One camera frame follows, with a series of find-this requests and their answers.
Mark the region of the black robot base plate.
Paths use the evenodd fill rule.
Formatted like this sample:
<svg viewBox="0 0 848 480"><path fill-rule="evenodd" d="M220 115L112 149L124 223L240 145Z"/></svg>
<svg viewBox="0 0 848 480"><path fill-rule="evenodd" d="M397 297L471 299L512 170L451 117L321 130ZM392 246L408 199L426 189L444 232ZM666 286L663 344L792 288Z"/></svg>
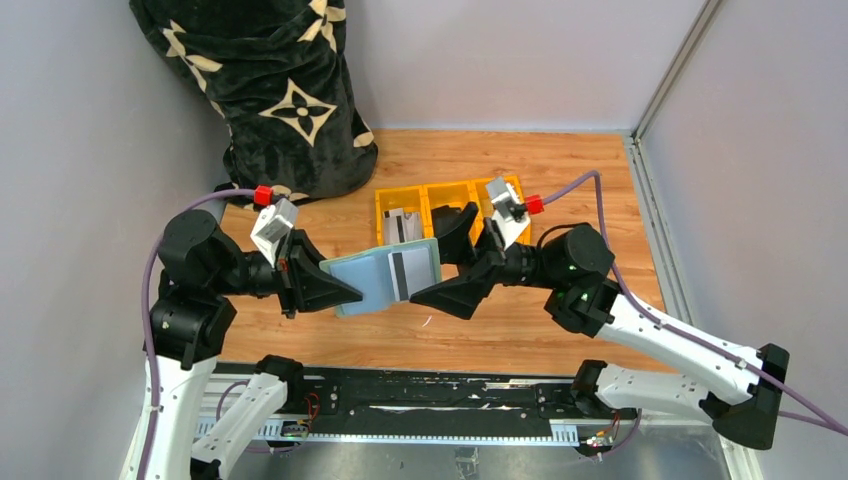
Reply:
<svg viewBox="0 0 848 480"><path fill-rule="evenodd" d="M553 442L567 425L615 414L577 401L569 377L307 367L279 419L306 420L315 441Z"/></svg>

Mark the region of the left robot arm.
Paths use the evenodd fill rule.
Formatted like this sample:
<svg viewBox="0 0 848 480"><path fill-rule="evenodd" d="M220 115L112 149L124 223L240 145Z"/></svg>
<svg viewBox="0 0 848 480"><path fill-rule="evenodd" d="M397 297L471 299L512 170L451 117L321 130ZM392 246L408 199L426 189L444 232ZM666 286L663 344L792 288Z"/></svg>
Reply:
<svg viewBox="0 0 848 480"><path fill-rule="evenodd" d="M188 210L166 226L155 255L163 264L159 296L146 301L146 409L123 467L126 479L224 479L268 418L290 409L313 419L320 397L303 365L269 355L202 438L197 424L207 384L236 310L234 295L276 297L293 318L362 299L323 272L321 254L284 204L263 209L242 251L207 211Z"/></svg>

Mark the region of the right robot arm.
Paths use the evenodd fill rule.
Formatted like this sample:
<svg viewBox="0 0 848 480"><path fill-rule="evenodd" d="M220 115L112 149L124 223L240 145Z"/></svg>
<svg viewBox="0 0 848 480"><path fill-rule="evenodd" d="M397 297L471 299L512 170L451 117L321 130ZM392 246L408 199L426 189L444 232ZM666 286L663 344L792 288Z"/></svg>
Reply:
<svg viewBox="0 0 848 480"><path fill-rule="evenodd" d="M610 278L614 254L588 223L554 227L528 245L520 242L529 225L524 208L496 208L472 239L476 213L474 203L459 213L436 209L441 260L454 265L457 275L412 294L412 303L468 319L498 285L545 289L545 311L564 330L629 347L670 367L661 374L602 360L583 362L571 397L587 414L672 413L707 423L745 447L771 448L787 350L726 341L638 299L622 281Z"/></svg>

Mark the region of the grey card with magnetic stripe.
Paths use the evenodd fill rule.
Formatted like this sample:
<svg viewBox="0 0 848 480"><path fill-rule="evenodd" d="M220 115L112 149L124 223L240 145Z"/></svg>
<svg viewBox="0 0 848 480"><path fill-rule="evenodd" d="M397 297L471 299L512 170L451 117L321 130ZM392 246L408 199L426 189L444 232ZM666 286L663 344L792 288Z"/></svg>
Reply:
<svg viewBox="0 0 848 480"><path fill-rule="evenodd" d="M388 255L395 302L406 302L441 280L441 268L430 246L417 246Z"/></svg>

